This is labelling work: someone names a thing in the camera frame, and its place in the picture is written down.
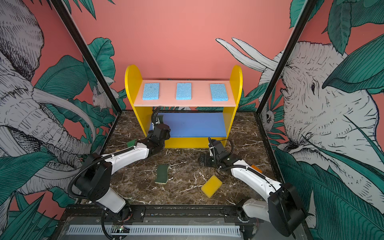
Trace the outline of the dark green sponge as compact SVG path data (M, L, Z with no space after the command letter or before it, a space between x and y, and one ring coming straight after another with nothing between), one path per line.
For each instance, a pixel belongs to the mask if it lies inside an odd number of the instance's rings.
M162 116L162 115L156 117L156 124L157 125L164 123L163 117L164 116Z
M156 184L166 184L168 182L169 165L158 165L157 175L155 179Z

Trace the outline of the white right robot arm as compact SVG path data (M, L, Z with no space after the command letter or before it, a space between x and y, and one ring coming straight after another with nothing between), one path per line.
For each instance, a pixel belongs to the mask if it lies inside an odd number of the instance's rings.
M256 191L262 201L244 199L232 211L237 220L256 225L266 221L284 237L294 236L294 231L308 216L295 186L280 183L253 168L233 151L227 151L221 140L208 139L209 153L199 157L199 164L229 174Z

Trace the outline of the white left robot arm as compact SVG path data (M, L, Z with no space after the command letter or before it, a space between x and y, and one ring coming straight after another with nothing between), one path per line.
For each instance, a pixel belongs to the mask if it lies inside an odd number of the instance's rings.
M77 199L87 199L98 203L103 208L119 214L129 204L123 197L111 189L111 177L118 170L145 160L165 148L165 141L170 139L168 125L155 125L146 138L114 154L100 156L92 154L68 185L68 194Z

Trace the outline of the blue sponge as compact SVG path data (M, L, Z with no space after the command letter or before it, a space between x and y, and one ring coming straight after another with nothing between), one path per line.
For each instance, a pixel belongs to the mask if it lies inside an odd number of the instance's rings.
M210 84L213 102L226 102L229 100L225 84Z
M142 99L143 101L158 100L159 92L160 92L159 83L146 83L144 85Z
M176 100L184 101L192 99L192 84L191 83L177 83Z

